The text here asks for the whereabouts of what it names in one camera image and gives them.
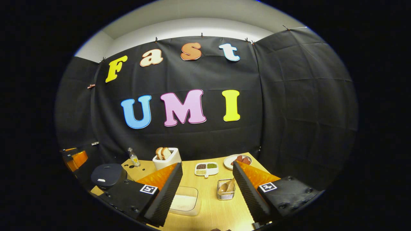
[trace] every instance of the pink letter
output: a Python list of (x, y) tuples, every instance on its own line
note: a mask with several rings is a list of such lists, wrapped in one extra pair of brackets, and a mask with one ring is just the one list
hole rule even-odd
[(184, 104), (182, 104), (174, 93), (163, 94), (160, 99), (164, 101), (167, 118), (164, 125), (166, 127), (177, 125), (173, 113), (177, 116), (180, 123), (184, 124), (188, 111), (190, 111), (190, 118), (188, 119), (189, 123), (198, 124), (205, 122), (207, 119), (203, 115), (203, 108), (201, 107), (202, 95), (203, 90), (191, 90), (187, 93)]

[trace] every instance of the bread slice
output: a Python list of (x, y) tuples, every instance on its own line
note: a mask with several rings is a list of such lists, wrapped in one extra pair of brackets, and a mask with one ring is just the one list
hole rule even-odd
[(169, 148), (163, 148), (161, 150), (161, 157), (163, 157), (163, 160), (166, 160), (167, 158), (169, 158), (171, 156), (171, 152), (169, 150)]
[(163, 149), (163, 147), (160, 147), (155, 151), (155, 154), (157, 155), (157, 159), (163, 159), (162, 156), (161, 156), (161, 150), (162, 149)]

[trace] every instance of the orange object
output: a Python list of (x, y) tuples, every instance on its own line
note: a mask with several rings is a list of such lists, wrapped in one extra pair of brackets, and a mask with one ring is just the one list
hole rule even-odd
[(267, 172), (264, 172), (263, 170), (250, 166), (246, 163), (242, 163), (239, 161), (237, 161), (237, 163), (244, 171), (245, 175), (247, 175), (248, 179), (251, 181), (256, 190), (259, 185), (263, 185), (281, 179), (275, 175), (271, 175)]
[(167, 179), (169, 178), (171, 172), (173, 172), (174, 168), (176, 167), (177, 163), (169, 165), (165, 168), (162, 168), (158, 171), (153, 172), (152, 174), (141, 178), (137, 182), (140, 184), (156, 186), (159, 191), (164, 187), (166, 184)]
[(72, 160), (65, 161), (67, 168), (72, 172), (79, 169), (88, 159), (87, 153), (85, 151), (71, 155)]

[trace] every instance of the beans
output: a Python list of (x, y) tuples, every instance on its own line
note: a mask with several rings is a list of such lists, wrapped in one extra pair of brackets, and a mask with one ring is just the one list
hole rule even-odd
[(198, 175), (205, 175), (206, 174), (206, 170), (197, 170), (196, 174)]
[(199, 164), (198, 166), (197, 166), (197, 169), (205, 169), (205, 164)]
[(214, 168), (217, 168), (217, 165), (216, 164), (207, 164), (207, 168), (208, 169), (214, 169)]

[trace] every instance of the foam padding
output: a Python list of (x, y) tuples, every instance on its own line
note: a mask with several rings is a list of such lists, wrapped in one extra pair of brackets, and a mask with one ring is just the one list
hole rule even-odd
[(156, 227), (164, 226), (171, 203), (173, 202), (178, 185), (182, 178), (181, 162), (177, 163), (173, 172), (164, 184), (163, 189), (158, 193), (156, 199), (147, 209), (144, 217), (150, 221), (150, 224)]
[(237, 181), (248, 210), (255, 222), (266, 223), (271, 221), (270, 214), (271, 209), (263, 198), (259, 195), (254, 188), (251, 181), (248, 179), (245, 172), (241, 169), (238, 163), (235, 161), (233, 165), (233, 176)]

